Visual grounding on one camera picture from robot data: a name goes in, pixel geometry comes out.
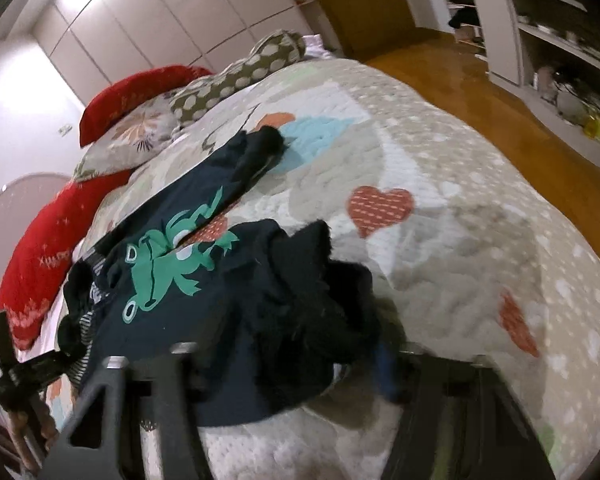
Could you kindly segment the round pink headboard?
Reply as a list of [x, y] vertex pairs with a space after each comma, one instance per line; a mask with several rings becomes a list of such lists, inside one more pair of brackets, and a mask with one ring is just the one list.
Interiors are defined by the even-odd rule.
[[0, 189], [0, 284], [24, 231], [69, 180], [64, 174], [37, 172], [13, 180]]

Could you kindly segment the navy striped frog pants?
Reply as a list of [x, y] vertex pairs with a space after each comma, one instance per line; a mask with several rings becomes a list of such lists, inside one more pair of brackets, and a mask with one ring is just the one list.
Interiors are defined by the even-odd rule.
[[204, 427], [249, 424], [319, 396], [336, 369], [369, 359], [380, 326], [365, 266], [332, 258], [329, 227], [228, 226], [284, 151], [270, 126], [236, 133], [103, 236], [71, 269], [70, 320], [87, 352], [83, 388], [108, 356], [131, 361], [201, 345]]

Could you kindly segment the small red pillow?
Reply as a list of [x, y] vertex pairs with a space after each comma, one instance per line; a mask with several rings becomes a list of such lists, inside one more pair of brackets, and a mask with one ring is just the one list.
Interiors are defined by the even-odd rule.
[[80, 147], [97, 141], [121, 118], [155, 96], [210, 75], [212, 71], [205, 67], [170, 65], [145, 70], [110, 84], [85, 107], [80, 120]]

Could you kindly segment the heart patterned quilt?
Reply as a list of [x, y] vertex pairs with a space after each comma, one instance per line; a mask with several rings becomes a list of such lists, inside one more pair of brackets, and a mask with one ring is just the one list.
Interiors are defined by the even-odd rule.
[[486, 139], [379, 70], [303, 62], [240, 90], [111, 192], [81, 248], [239, 130], [287, 151], [224, 226], [326, 221], [337, 259], [367, 266], [406, 336], [485, 354], [526, 410], [559, 479], [600, 452], [600, 257]]

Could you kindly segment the floral grey pillow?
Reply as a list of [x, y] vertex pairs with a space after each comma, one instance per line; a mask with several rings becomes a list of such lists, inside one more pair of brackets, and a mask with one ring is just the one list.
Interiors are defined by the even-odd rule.
[[97, 141], [76, 166], [76, 182], [134, 170], [156, 157], [182, 134], [182, 125], [170, 107], [178, 89], [164, 92], [140, 104]]

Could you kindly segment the brown wooden door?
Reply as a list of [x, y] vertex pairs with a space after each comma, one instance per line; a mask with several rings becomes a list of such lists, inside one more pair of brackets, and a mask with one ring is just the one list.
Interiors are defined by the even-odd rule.
[[410, 39], [416, 25], [407, 0], [317, 0], [343, 53], [359, 58]]

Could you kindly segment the white wardrobe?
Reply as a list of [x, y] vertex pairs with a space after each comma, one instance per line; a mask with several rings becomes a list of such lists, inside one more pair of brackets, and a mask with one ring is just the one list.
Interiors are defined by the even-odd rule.
[[317, 0], [50, 0], [32, 34], [82, 103], [167, 65], [219, 72], [277, 29], [339, 41]]

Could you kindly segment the white shelf unit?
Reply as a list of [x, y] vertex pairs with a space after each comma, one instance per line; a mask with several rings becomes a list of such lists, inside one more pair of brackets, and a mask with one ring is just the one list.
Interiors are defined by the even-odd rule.
[[577, 0], [474, 0], [491, 82], [600, 167], [600, 40]]

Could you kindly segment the large red pillow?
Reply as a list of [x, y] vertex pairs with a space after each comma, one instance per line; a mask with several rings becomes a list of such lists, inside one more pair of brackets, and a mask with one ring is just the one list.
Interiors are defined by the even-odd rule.
[[86, 237], [104, 197], [126, 185], [131, 173], [67, 183], [24, 231], [0, 286], [15, 347], [30, 349], [72, 266], [73, 249]]

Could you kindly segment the olive dotted bolster pillow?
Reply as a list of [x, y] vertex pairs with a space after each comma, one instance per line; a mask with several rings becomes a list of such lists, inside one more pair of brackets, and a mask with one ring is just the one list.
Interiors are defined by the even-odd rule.
[[305, 53], [306, 43], [298, 32], [276, 30], [222, 72], [191, 81], [170, 101], [172, 113], [182, 127], [198, 122], [219, 102], [300, 62]]

